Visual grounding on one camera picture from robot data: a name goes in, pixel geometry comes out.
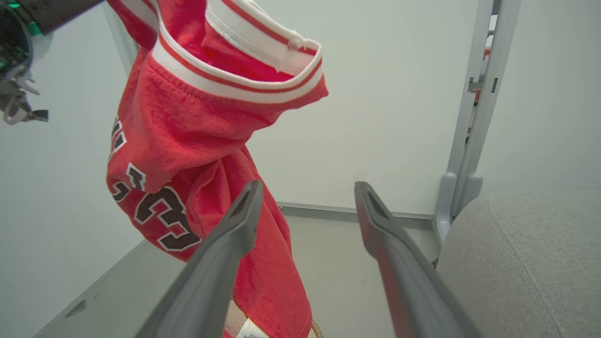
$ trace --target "red garment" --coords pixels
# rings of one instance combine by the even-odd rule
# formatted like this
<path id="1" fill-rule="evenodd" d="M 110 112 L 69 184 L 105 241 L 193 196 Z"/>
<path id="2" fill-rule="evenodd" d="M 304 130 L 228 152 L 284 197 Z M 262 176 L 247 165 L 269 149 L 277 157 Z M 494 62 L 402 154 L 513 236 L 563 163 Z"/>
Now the red garment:
<path id="1" fill-rule="evenodd" d="M 186 261 L 260 178 L 244 145 L 252 132 L 328 94 L 321 46 L 251 0 L 109 2 L 141 48 L 112 131 L 107 183 L 144 237 Z M 309 333 L 288 225 L 267 189 L 233 298 L 270 337 Z"/>

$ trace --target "beige fabric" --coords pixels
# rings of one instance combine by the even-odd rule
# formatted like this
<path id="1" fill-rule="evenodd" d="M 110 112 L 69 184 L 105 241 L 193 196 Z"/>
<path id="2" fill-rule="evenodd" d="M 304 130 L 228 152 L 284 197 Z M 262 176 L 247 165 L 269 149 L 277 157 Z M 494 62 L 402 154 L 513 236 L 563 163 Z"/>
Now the beige fabric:
<path id="1" fill-rule="evenodd" d="M 236 337 L 240 332 L 240 329 L 242 329 L 244 326 L 246 319 L 246 315 L 238 307 L 238 305 L 236 305 L 234 301 L 230 301 L 230 306 L 227 310 L 227 316 L 225 317 L 224 330 L 232 337 Z M 322 332 L 319 330 L 319 327 L 315 321 L 313 321 L 313 327 L 307 338 L 323 338 Z"/>
<path id="2" fill-rule="evenodd" d="M 485 337 L 601 337 L 600 220 L 599 192 L 481 197 L 436 270 Z"/>

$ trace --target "white wall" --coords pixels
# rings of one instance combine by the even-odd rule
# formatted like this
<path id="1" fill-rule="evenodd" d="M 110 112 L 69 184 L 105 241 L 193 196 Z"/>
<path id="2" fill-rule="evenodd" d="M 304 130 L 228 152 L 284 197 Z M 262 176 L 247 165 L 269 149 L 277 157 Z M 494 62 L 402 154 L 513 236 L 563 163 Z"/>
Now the white wall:
<path id="1" fill-rule="evenodd" d="M 477 172 L 481 195 L 601 189 L 601 2 L 522 1 Z"/>
<path id="2" fill-rule="evenodd" d="M 140 243 L 105 186 L 126 75 L 100 7 L 33 69 L 50 122 L 0 125 L 0 336 L 30 338 Z"/>
<path id="3" fill-rule="evenodd" d="M 396 212 L 433 214 L 446 172 L 477 0 L 262 0 L 324 48 L 330 96 L 249 142 L 278 201 L 355 207 L 370 182 Z"/>

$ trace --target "gray floor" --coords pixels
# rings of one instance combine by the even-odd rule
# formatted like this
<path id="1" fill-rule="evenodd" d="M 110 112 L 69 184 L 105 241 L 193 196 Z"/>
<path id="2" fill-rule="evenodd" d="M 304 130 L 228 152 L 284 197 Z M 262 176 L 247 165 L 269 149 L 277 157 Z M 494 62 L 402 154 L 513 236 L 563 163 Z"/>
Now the gray floor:
<path id="1" fill-rule="evenodd" d="M 292 215 L 299 213 L 309 217 Z M 324 336 L 394 337 L 380 272 L 363 248 L 359 226 L 352 221 L 356 216 L 329 217 L 306 210 L 285 214 L 294 260 Z M 399 224 L 428 260 L 438 256 L 431 221 L 399 219 Z M 83 312 L 58 320 L 38 337 L 131 338 L 183 266 L 144 242 L 88 290 Z"/>

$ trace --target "number 3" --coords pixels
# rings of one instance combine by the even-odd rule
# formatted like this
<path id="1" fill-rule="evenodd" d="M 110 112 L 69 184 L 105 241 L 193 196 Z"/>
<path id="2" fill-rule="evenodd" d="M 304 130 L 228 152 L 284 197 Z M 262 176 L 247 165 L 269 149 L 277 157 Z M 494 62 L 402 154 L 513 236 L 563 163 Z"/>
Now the number 3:
<path id="1" fill-rule="evenodd" d="M 140 225 L 144 225 L 156 214 L 154 207 L 159 203 L 163 203 L 167 207 L 167 210 L 157 216 L 165 227 L 170 228 L 179 225 L 184 230 L 181 235 L 175 235 L 171 231 L 158 239 L 166 251 L 184 251 L 201 242 L 201 239 L 190 229 L 186 219 L 186 207 L 176 191 L 170 186 L 163 187 L 156 194 L 146 194 L 136 208 L 134 219 Z"/>

